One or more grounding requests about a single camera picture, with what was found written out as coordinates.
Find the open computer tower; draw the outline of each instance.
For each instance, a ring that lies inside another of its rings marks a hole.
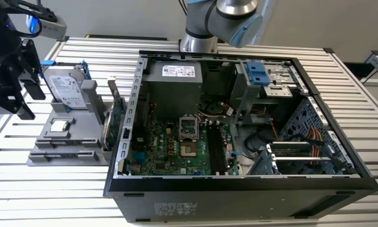
[[[319,218],[375,191],[298,59],[139,52],[103,191],[127,222]]]

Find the white sticker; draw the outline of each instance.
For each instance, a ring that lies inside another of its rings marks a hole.
[[[163,77],[195,77],[194,66],[165,65],[162,66]]]
[[[234,109],[231,107],[227,108],[226,115],[233,115]]]
[[[155,202],[154,212],[158,216],[194,215],[197,202]]]
[[[68,76],[50,76],[50,80],[61,102],[70,108],[86,107],[76,79]]]

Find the blue tab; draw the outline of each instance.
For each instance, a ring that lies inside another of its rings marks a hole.
[[[86,64],[86,62],[84,60],[81,62],[81,65],[82,65],[82,68],[84,68],[84,77],[85,77],[85,79],[90,79],[88,64]]]
[[[52,60],[42,60],[41,65],[44,65],[44,66],[53,66],[53,65],[56,65],[56,61],[52,61]]]
[[[253,85],[269,85],[270,78],[263,66],[263,63],[257,61],[246,62],[246,73],[250,77],[250,82]]]
[[[198,2],[202,2],[202,1],[209,1],[209,0],[187,0],[187,4],[198,3]]]

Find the power supply label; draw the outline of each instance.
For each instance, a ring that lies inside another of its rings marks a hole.
[[[86,107],[76,79],[68,76],[50,76],[50,80],[61,102],[69,108]]]
[[[163,77],[195,77],[194,66],[165,65],[162,66]]]

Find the metal slatted table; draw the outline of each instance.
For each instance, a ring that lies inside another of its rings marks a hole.
[[[109,75],[117,76],[121,94],[129,99],[138,50],[177,51],[170,41],[70,38],[57,42],[46,60],[89,63],[97,92],[111,99],[106,87]],[[235,49],[219,44],[219,53],[295,57],[311,77],[333,115],[351,140],[358,154],[378,180],[378,102],[369,94],[335,54],[323,49],[275,46],[246,46]],[[50,112],[46,99],[25,100],[36,119],[21,121],[4,116],[0,121],[0,226],[130,226],[113,200],[102,198],[105,166],[28,167],[29,150],[34,146]],[[195,222],[169,226],[286,226],[378,227],[378,192],[343,207],[319,220],[279,222]]]

